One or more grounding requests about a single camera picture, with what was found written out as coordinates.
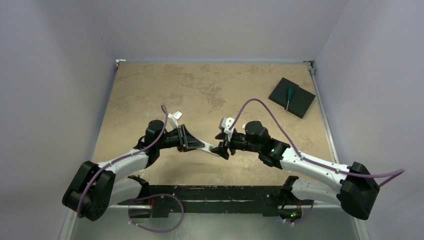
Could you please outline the white remote control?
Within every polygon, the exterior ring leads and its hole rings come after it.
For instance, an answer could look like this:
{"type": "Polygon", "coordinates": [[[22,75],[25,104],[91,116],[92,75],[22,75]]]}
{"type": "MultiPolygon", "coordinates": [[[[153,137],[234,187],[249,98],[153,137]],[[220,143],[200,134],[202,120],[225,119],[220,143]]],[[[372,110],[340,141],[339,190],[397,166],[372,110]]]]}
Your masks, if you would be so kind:
{"type": "Polygon", "coordinates": [[[215,156],[215,157],[220,157],[218,154],[212,152],[212,149],[214,149],[216,147],[215,145],[212,145],[212,144],[210,144],[206,141],[203,141],[203,140],[200,140],[200,142],[202,143],[202,146],[197,147],[196,150],[203,151],[203,152],[208,153],[208,154],[215,156]]]}

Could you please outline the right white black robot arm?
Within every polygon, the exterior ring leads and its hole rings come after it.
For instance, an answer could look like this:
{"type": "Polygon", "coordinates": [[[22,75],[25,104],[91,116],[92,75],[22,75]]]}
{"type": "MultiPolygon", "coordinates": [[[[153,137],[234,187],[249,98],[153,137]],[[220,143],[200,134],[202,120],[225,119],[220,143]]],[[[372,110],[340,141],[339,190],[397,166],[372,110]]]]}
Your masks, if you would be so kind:
{"type": "Polygon", "coordinates": [[[220,127],[215,137],[217,147],[210,151],[229,159],[236,151],[257,153],[269,167],[294,171],[309,179],[290,176],[284,182],[280,196],[288,204],[311,200],[340,206],[347,214],[368,220],[380,192],[380,187],[365,165],[354,162],[339,164],[296,151],[289,144],[269,135],[260,121],[250,121],[244,132],[220,127]]]}

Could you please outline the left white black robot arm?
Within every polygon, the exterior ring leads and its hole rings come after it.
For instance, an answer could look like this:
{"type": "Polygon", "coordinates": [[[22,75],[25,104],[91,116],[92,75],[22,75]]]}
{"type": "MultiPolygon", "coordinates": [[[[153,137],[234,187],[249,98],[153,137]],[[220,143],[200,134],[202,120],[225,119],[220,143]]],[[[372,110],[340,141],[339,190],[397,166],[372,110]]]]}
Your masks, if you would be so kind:
{"type": "Polygon", "coordinates": [[[193,150],[209,152],[212,146],[194,137],[184,124],[167,131],[165,122],[152,120],[145,135],[128,153],[106,162],[83,162],[65,191],[62,204],[75,211],[78,217],[98,220],[111,203],[116,182],[150,167],[159,158],[160,151],[169,148],[183,153],[193,150]]]}

